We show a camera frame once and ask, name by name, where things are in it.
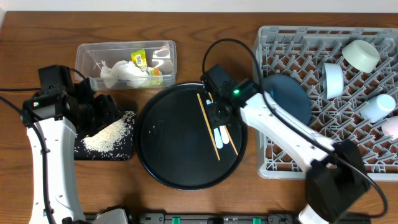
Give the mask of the white napkin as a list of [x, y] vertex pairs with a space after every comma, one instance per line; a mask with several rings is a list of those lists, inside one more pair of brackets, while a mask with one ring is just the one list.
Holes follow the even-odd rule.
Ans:
[[149, 74], [135, 66], [132, 61], [119, 61], [114, 68], [115, 76], [120, 80], [127, 81], [127, 85], [133, 88], [139, 88], [149, 81]]
[[115, 86], [117, 78], [112, 74], [112, 69], [106, 65], [104, 60], [101, 63], [103, 66], [101, 67], [100, 77], [103, 79], [106, 88], [110, 89]]

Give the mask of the dark blue plate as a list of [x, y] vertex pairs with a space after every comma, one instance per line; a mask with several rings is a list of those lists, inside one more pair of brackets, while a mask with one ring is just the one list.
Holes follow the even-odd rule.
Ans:
[[311, 102], [298, 82], [282, 74], [270, 75], [262, 80], [264, 89], [274, 101], [305, 125], [309, 125]]

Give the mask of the round black serving tray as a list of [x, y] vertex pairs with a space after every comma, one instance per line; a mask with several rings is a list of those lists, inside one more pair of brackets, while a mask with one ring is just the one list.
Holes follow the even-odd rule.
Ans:
[[208, 133], [197, 99], [209, 98], [200, 83], [166, 88], [152, 97], [138, 116], [134, 140], [137, 155], [160, 183], [180, 190], [202, 190], [228, 178], [242, 161], [248, 141], [243, 122], [228, 126], [231, 144], [218, 149]]

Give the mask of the yellow snack wrapper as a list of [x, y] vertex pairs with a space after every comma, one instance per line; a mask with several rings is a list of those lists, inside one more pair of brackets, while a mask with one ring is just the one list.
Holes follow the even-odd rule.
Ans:
[[148, 66], [146, 51], [139, 49], [131, 54], [132, 61], [136, 67], [141, 69], [141, 80], [143, 85], [160, 85], [163, 84], [162, 72], [156, 67]]

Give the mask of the light blue small bowl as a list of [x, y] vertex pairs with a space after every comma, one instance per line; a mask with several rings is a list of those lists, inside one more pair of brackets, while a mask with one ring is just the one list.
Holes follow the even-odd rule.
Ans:
[[338, 64], [324, 63], [322, 65], [323, 89], [326, 92], [326, 99], [336, 98], [343, 94], [344, 82], [343, 71]]

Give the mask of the teal green bowl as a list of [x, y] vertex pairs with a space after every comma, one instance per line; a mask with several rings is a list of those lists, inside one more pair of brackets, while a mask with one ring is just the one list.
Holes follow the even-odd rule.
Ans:
[[361, 72], [370, 73], [380, 60], [376, 48], [363, 40], [354, 40], [342, 50], [345, 60]]

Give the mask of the light blue cup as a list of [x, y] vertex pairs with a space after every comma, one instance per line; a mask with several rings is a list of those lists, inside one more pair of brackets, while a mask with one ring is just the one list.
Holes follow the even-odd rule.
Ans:
[[395, 99], [388, 94], [381, 94], [371, 98], [360, 110], [360, 115], [371, 123], [385, 118], [396, 107]]

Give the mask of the pink cup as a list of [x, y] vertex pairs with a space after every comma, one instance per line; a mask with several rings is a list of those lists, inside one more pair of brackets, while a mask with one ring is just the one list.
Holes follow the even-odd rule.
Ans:
[[388, 118], [381, 128], [385, 136], [390, 137], [392, 141], [396, 140], [398, 138], [398, 117]]

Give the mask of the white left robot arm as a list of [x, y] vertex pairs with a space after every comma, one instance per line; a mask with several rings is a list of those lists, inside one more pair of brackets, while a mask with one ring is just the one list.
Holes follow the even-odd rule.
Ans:
[[43, 85], [22, 110], [33, 158], [31, 223], [85, 223], [78, 198], [74, 147], [121, 119], [111, 95], [98, 95], [92, 78], [80, 83]]

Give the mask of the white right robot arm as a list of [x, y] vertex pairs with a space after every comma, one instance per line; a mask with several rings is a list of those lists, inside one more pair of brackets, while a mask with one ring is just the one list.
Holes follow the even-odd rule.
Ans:
[[203, 81], [214, 103], [211, 118], [225, 124], [234, 118], [258, 130], [286, 152], [305, 174], [307, 206], [299, 223], [338, 223], [370, 184], [354, 142], [336, 142], [284, 111], [256, 83]]

